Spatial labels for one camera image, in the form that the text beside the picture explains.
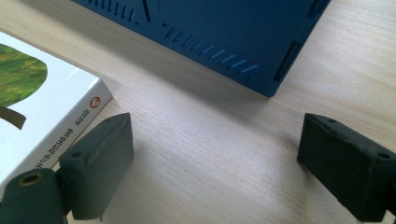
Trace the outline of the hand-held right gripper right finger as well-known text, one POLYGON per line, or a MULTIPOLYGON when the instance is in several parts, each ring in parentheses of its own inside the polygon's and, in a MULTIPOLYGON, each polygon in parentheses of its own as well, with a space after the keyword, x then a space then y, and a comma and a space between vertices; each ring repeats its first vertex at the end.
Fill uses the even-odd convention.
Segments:
POLYGON ((297 161, 360 222, 396 220, 396 153, 343 123, 304 115, 297 161))

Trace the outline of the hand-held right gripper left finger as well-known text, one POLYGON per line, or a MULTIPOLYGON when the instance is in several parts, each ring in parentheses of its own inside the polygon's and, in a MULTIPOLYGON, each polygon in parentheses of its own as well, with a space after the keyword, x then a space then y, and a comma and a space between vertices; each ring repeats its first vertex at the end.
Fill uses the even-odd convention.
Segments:
POLYGON ((59 159, 64 211, 76 220, 101 217, 133 158, 131 116, 101 121, 59 159))

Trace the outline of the white book with green leaf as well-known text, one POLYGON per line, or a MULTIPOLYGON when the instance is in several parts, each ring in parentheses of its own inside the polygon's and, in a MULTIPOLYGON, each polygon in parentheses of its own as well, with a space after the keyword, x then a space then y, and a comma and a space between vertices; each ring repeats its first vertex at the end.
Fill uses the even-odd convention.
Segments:
POLYGON ((0 32, 0 199, 13 177, 53 167, 111 98, 99 77, 0 32))

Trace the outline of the blue plastic file rack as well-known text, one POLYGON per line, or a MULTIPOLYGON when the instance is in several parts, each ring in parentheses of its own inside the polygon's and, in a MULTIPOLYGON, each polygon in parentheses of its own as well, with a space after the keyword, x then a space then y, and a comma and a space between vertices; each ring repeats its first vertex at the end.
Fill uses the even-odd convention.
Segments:
POLYGON ((73 0, 266 97, 331 0, 73 0))

